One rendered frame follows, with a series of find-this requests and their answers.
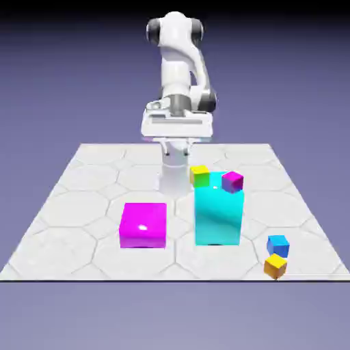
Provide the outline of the large cyan box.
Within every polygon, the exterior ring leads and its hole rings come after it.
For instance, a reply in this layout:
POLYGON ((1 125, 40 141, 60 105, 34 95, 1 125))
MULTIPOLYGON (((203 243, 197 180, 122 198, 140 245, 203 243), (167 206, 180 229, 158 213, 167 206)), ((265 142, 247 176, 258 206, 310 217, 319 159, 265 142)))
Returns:
POLYGON ((210 185, 194 191, 196 245, 238 245, 241 238, 244 190, 229 193, 221 187, 227 172, 211 172, 210 185))

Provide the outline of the large magenta box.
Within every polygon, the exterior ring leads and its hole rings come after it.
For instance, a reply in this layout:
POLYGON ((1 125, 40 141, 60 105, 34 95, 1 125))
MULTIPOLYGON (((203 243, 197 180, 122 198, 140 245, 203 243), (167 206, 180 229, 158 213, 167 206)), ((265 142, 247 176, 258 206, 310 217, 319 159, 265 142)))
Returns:
POLYGON ((121 248, 165 248, 167 204, 127 202, 118 232, 121 248))

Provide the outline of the small orange cube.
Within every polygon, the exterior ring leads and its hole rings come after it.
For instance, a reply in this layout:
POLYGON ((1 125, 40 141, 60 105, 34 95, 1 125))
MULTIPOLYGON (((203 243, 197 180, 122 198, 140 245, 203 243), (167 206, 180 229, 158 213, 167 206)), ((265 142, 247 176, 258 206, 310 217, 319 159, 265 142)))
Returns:
POLYGON ((281 278, 286 272, 287 260, 277 254, 272 254, 264 263, 264 272, 277 280, 281 278))

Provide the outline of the small magenta cube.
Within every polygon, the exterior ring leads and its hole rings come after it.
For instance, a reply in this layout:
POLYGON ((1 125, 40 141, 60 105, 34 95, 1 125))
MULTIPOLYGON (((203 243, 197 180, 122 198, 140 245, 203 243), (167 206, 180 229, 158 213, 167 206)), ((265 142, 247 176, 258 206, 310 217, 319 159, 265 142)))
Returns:
POLYGON ((229 193, 236 193, 243 189, 243 181, 243 175, 234 171, 227 172, 221 177, 221 187, 229 193))

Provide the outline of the small yellow cube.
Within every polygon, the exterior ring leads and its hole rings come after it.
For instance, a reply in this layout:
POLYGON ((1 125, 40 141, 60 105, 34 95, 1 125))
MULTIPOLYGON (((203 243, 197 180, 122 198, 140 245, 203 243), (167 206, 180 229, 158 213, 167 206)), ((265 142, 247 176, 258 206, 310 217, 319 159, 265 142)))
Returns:
POLYGON ((194 188, 210 185, 210 171, 205 165, 194 165, 189 168, 190 183, 194 188))

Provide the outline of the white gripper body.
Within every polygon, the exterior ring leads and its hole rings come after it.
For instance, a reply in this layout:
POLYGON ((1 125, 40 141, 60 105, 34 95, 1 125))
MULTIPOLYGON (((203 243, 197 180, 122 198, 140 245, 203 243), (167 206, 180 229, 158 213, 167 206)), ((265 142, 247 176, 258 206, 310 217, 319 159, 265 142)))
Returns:
POLYGON ((211 138, 213 115, 185 110, 181 117, 168 109, 144 110, 141 134, 147 138, 211 138))

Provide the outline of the small blue cube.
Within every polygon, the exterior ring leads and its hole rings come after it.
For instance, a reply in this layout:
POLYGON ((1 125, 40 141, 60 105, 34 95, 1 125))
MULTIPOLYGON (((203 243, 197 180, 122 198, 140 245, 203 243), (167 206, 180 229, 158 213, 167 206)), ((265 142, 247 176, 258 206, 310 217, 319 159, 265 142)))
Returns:
POLYGON ((288 257, 290 243, 284 235, 269 235, 267 239, 267 251, 269 255, 277 254, 283 258, 288 257))

